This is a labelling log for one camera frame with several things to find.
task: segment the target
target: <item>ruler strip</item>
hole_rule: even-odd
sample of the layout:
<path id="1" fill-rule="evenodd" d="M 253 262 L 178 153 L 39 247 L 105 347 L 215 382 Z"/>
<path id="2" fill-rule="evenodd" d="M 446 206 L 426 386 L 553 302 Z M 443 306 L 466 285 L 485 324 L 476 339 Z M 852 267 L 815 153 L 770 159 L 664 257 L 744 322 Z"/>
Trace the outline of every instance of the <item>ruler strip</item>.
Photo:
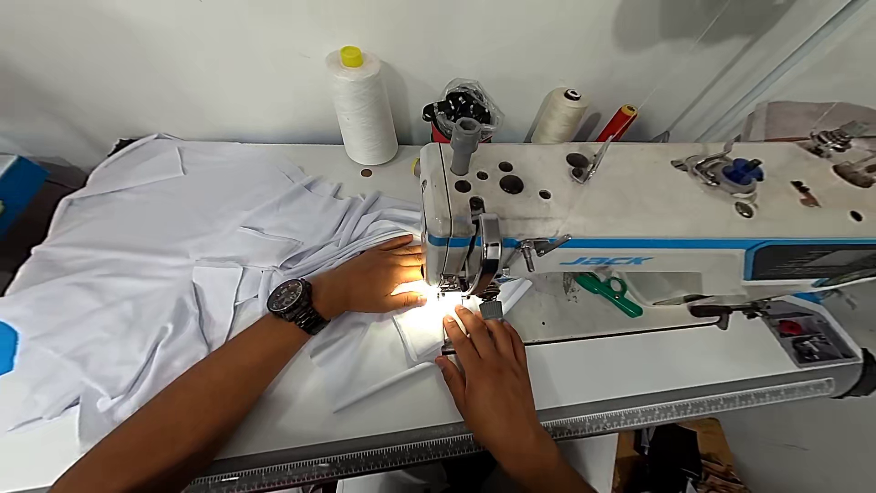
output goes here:
<path id="1" fill-rule="evenodd" d="M 827 397 L 831 396 L 834 390 L 834 380 L 823 378 L 617 411 L 598 412 L 574 418 L 553 419 L 542 422 L 542 425 L 554 439 L 578 439 L 608 432 L 699 418 L 717 412 L 735 411 L 810 397 Z M 256 493 L 291 488 L 312 482 L 373 474 L 379 471 L 473 454 L 483 450 L 472 438 L 471 433 L 465 433 L 349 454 L 247 469 L 235 473 L 203 476 L 194 480 L 185 491 L 187 493 Z"/>

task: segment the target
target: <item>blue box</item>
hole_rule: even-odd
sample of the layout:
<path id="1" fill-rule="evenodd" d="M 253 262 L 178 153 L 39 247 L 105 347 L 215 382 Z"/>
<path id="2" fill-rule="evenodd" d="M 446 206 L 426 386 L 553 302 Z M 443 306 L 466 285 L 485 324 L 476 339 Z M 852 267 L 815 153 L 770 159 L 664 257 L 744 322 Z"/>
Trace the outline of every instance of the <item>blue box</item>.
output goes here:
<path id="1" fill-rule="evenodd" d="M 27 208 L 49 172 L 21 156 L 0 154 L 0 238 Z"/>

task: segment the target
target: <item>blue stripe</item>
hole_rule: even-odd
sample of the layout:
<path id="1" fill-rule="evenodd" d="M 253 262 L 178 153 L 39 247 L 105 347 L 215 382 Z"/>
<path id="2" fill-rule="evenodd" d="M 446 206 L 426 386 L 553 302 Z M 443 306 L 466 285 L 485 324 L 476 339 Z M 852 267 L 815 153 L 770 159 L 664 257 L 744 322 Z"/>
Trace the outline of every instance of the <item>blue stripe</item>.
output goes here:
<path id="1" fill-rule="evenodd" d="M 439 238 L 428 235 L 428 242 L 436 247 L 468 247 L 470 238 Z M 505 238 L 502 247 L 515 248 L 520 240 Z M 560 245 L 560 248 L 679 248 L 679 249 L 719 249 L 749 250 L 767 245 L 836 245 L 836 244 L 876 244 L 876 238 L 573 238 Z"/>
<path id="2" fill-rule="evenodd" d="M 431 234 L 427 236 L 427 240 L 429 245 L 453 248 L 468 248 L 469 243 L 471 242 L 471 238 L 439 238 L 437 236 L 432 236 Z"/>
<path id="3" fill-rule="evenodd" d="M 794 293 L 791 296 L 798 297 L 801 300 L 805 300 L 814 304 L 821 304 L 821 297 L 819 297 L 817 293 Z"/>

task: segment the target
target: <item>finger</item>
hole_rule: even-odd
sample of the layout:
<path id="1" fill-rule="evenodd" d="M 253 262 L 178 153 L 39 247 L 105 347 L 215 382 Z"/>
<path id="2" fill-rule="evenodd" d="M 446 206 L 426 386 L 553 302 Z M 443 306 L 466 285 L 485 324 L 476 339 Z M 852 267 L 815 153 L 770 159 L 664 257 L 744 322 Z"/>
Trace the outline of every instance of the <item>finger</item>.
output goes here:
<path id="1" fill-rule="evenodd" d="M 390 254 L 393 255 L 414 255 L 414 254 L 422 254 L 423 253 L 423 245 L 407 245 L 402 248 L 396 248 L 392 250 Z"/>
<path id="2" fill-rule="evenodd" d="M 462 305 L 456 306 L 456 315 L 462 320 L 466 330 L 469 331 L 471 342 L 475 345 L 475 349 L 481 355 L 481 358 L 485 360 L 496 358 L 496 346 L 493 344 L 492 339 L 490 339 L 490 333 L 487 332 L 484 321 Z"/>
<path id="3" fill-rule="evenodd" d="M 493 341 L 496 343 L 496 351 L 508 361 L 516 361 L 514 344 L 511 342 L 511 334 L 505 329 L 501 320 L 486 320 L 487 329 L 490 330 Z"/>
<path id="4" fill-rule="evenodd" d="M 423 260 L 423 254 L 395 255 L 393 256 L 393 259 L 398 265 L 405 267 L 416 266 L 418 268 L 425 262 Z"/>
<path id="5" fill-rule="evenodd" d="M 520 334 L 511 327 L 511 324 L 507 322 L 503 322 L 505 326 L 505 330 L 508 331 L 508 335 L 511 336 L 511 344 L 514 347 L 514 359 L 526 369 L 526 347 L 523 345 L 523 339 L 520 338 Z"/>
<path id="6" fill-rule="evenodd" d="M 403 308 L 414 308 L 426 304 L 426 297 L 416 291 L 407 291 L 407 293 L 399 293 L 388 298 L 386 311 L 401 310 Z"/>
<path id="7" fill-rule="evenodd" d="M 401 284 L 403 282 L 421 281 L 423 279 L 423 271 L 419 265 L 412 267 L 399 267 L 395 271 L 395 282 Z"/>
<path id="8" fill-rule="evenodd" d="M 456 364 L 447 356 L 438 356 L 435 358 L 435 364 L 441 369 L 441 374 L 444 377 L 444 383 L 450 390 L 450 395 L 453 396 L 453 403 L 459 413 L 465 415 L 465 377 L 463 372 L 459 371 Z"/>
<path id="9" fill-rule="evenodd" d="M 456 354 L 459 355 L 459 360 L 462 362 L 463 367 L 471 369 L 476 364 L 476 361 L 480 359 L 480 356 L 477 354 L 474 345 L 471 344 L 471 340 L 463 332 L 463 329 L 459 328 L 459 324 L 450 315 L 444 317 L 444 332 L 447 333 L 447 337 L 453 343 L 453 348 L 456 350 Z"/>
<path id="10" fill-rule="evenodd" d="M 390 239 L 389 241 L 381 243 L 380 245 L 377 245 L 374 248 L 372 248 L 372 250 L 383 250 L 383 251 L 395 250 L 396 248 L 400 248 L 400 247 L 403 247 L 404 245 L 407 245 L 411 241 L 413 241 L 413 235 L 406 234 L 405 236 L 399 236 L 398 238 L 393 238 L 393 239 Z"/>

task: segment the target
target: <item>black wristwatch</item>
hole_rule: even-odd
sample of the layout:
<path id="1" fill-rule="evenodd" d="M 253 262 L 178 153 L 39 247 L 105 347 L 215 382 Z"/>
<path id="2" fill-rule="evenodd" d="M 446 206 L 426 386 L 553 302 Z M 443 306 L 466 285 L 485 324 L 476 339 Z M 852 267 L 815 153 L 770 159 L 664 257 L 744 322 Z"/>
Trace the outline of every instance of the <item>black wristwatch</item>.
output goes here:
<path id="1" fill-rule="evenodd" d="M 314 308 L 312 295 L 313 286 L 304 279 L 283 282 L 268 296 L 268 311 L 316 335 L 329 322 Z"/>

